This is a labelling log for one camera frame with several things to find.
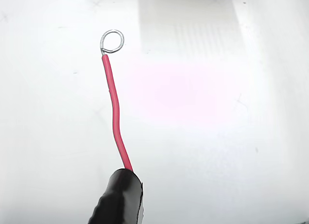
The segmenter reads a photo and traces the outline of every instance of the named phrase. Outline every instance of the white background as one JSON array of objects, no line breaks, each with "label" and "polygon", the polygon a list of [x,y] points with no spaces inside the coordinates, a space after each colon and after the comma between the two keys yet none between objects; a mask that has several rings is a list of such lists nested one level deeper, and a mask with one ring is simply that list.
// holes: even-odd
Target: white background
[{"label": "white background", "polygon": [[309,0],[0,0],[1,224],[86,224],[122,167],[110,29],[144,224],[308,218]]}]

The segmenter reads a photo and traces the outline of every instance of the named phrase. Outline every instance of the red insulation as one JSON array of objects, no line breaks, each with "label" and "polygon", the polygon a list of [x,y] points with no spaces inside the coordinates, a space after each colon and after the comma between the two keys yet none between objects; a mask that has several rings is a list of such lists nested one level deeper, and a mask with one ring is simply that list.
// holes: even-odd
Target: red insulation
[{"label": "red insulation", "polygon": [[110,95],[112,99],[112,131],[114,134],[114,138],[121,156],[121,159],[124,163],[125,168],[133,171],[129,156],[126,152],[126,148],[124,142],[121,138],[120,134],[120,111],[119,111],[119,101],[116,92],[114,78],[112,76],[112,68],[110,64],[110,60],[107,55],[103,55],[102,57],[103,65],[105,68],[105,74],[107,79],[108,88],[110,90]]}]

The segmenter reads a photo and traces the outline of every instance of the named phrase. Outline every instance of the wire loop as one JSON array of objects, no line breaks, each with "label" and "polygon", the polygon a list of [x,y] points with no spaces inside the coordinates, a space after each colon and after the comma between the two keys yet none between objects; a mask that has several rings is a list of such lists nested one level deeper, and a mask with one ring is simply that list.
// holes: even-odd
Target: wire loop
[{"label": "wire loop", "polygon": [[[113,49],[113,50],[109,50],[109,49],[104,49],[103,48],[104,39],[110,33],[117,33],[120,36],[120,45],[117,48]],[[109,30],[109,31],[105,32],[103,34],[103,36],[101,37],[101,41],[100,41],[100,49],[101,49],[102,55],[105,55],[106,53],[112,54],[112,53],[117,52],[118,50],[120,50],[122,48],[122,46],[124,46],[124,42],[125,42],[125,37],[124,37],[124,35],[122,34],[121,31],[112,29],[112,30]]]}]

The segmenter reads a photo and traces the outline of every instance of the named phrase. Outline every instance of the black tape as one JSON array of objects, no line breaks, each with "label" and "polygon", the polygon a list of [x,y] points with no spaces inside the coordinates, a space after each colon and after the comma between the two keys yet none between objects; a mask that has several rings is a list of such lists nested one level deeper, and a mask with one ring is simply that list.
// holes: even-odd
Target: black tape
[{"label": "black tape", "polygon": [[139,178],[128,169],[113,173],[88,224],[141,223],[143,187]]}]

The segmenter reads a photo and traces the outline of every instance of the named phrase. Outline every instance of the red wire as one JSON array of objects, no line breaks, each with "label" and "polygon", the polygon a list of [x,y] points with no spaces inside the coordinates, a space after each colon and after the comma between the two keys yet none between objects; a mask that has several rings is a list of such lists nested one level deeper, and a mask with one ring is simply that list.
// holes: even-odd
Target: red wire
[{"label": "red wire", "polygon": [[103,65],[105,68],[105,74],[107,79],[108,88],[110,90],[110,95],[112,99],[112,131],[114,134],[114,138],[122,159],[125,168],[133,171],[129,156],[126,152],[126,148],[124,142],[122,141],[120,134],[120,112],[119,112],[119,101],[116,92],[114,78],[112,76],[112,68],[110,64],[110,60],[107,55],[103,55],[102,57]]}]

